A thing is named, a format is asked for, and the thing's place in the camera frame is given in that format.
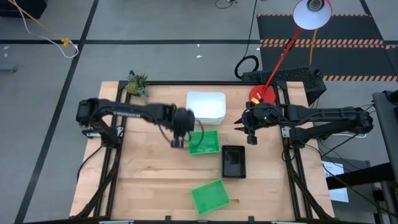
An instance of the white cable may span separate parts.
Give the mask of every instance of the white cable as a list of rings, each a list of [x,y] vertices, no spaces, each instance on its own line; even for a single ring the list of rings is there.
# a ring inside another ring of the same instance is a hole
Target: white cable
[[[15,3],[15,5],[19,6],[19,5],[17,4],[16,0],[12,0],[12,1]],[[53,45],[56,45],[56,46],[60,49],[60,51],[62,52],[63,56],[66,57],[66,58],[74,58],[74,57],[76,57],[76,55],[79,54],[79,49],[77,48],[77,46],[76,46],[71,40],[69,40],[69,44],[72,44],[72,46],[74,46],[74,48],[76,48],[76,53],[74,54],[74,56],[67,56],[67,55],[65,55],[65,52],[62,50],[62,48],[61,48],[57,43],[55,43],[54,41],[52,41],[52,40],[50,40],[50,39],[48,39],[48,38],[46,38],[46,37],[33,34],[33,33],[27,28],[27,24],[26,24],[26,20],[25,20],[24,14],[23,14],[22,11],[19,9],[19,7],[17,7],[17,8],[18,8],[19,13],[20,13],[21,16],[22,16],[22,20],[24,21],[25,29],[26,29],[26,31],[27,31],[30,35],[33,35],[33,36],[38,37],[38,38],[41,38],[41,39],[45,39],[45,40],[49,41],[50,43],[52,43]]]
[[[363,136],[355,136],[355,138],[366,138],[367,134],[364,134]],[[353,137],[353,135],[350,134],[332,134],[332,136],[347,136],[347,137]]]

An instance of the red desk lamp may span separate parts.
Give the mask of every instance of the red desk lamp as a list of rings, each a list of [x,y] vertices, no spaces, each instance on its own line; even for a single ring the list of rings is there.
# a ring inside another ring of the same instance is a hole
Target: red desk lamp
[[[293,11],[293,19],[298,25],[298,29],[293,35],[292,40],[287,44],[284,53],[280,56],[280,59],[272,71],[267,83],[265,85],[255,86],[250,91],[249,100],[251,102],[259,103],[262,101],[265,103],[275,103],[275,92],[272,88],[269,88],[269,85],[287,53],[293,47],[301,30],[315,30],[323,27],[329,21],[331,12],[332,8],[330,0],[301,0],[296,4]]]

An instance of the red lamp base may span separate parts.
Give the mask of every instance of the red lamp base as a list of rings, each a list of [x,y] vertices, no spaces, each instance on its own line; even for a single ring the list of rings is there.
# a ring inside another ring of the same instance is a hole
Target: red lamp base
[[[255,104],[258,104],[260,102],[275,103],[276,101],[275,92],[270,87],[265,89],[264,85],[255,86],[250,91],[249,101]]]

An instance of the lamp shade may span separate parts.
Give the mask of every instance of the lamp shade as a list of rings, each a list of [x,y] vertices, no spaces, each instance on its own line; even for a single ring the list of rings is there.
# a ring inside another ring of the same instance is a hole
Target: lamp shade
[[[301,0],[293,11],[294,22],[306,30],[314,30],[323,27],[331,17],[330,0],[324,0],[324,5],[319,10],[311,10],[308,0]]]

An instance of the gray floor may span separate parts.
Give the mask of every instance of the gray floor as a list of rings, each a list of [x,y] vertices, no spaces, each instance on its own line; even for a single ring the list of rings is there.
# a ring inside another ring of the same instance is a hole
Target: gray floor
[[[41,21],[71,39],[79,39],[93,0],[49,0]],[[368,1],[386,40],[397,40],[395,0]],[[225,10],[213,0],[100,0],[88,39],[246,39],[254,1],[239,1]],[[295,1],[258,2],[258,13],[291,13]],[[334,13],[364,13],[359,0],[334,0]],[[32,32],[51,37],[29,22]],[[258,39],[254,24],[253,39]],[[34,39],[22,21],[0,17],[0,39]],[[245,45],[85,45],[61,113],[25,222],[67,218],[86,139],[75,122],[79,100],[98,95],[100,83],[126,79],[128,71],[145,72],[151,80],[235,80],[234,66]],[[249,54],[259,55],[250,45]],[[0,222],[12,223],[39,155],[45,133],[71,64],[52,45],[0,45],[0,62],[16,63],[15,74],[0,75]],[[252,68],[249,62],[241,71]],[[327,82],[319,107],[361,106],[375,91],[396,90],[395,82]],[[338,149],[348,159],[387,161],[377,121],[365,139]],[[325,142],[334,146],[345,137]]]

